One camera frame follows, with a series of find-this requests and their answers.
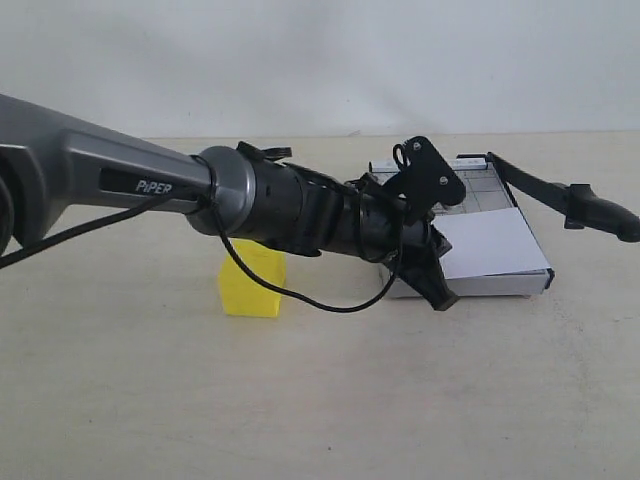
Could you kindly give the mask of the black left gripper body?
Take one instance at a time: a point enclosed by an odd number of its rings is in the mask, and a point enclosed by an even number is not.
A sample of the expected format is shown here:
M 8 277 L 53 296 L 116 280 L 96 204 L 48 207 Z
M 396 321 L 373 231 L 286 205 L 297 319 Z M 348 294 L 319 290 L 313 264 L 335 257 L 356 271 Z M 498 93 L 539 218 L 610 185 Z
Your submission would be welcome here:
M 433 224 L 434 215 L 428 213 L 410 225 L 410 203 L 386 191 L 370 173 L 346 186 L 352 193 L 349 210 L 356 256 L 385 271 L 383 288 L 402 283 L 411 290 L 446 290 L 441 258 L 451 244 Z

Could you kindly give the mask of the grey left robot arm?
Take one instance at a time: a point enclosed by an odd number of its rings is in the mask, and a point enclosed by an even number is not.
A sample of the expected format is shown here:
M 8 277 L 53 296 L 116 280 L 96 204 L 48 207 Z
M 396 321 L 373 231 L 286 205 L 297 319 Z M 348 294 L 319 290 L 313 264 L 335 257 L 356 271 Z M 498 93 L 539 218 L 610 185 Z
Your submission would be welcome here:
M 436 204 L 465 194 L 433 145 L 399 146 L 391 180 L 338 181 L 295 165 L 287 147 L 241 142 L 186 155 L 11 96 L 1 99 L 1 241 L 15 264 L 147 211 L 184 215 L 224 243 L 247 239 L 305 257 L 325 252 L 386 267 L 444 311 L 456 302 L 441 257 L 450 244 Z

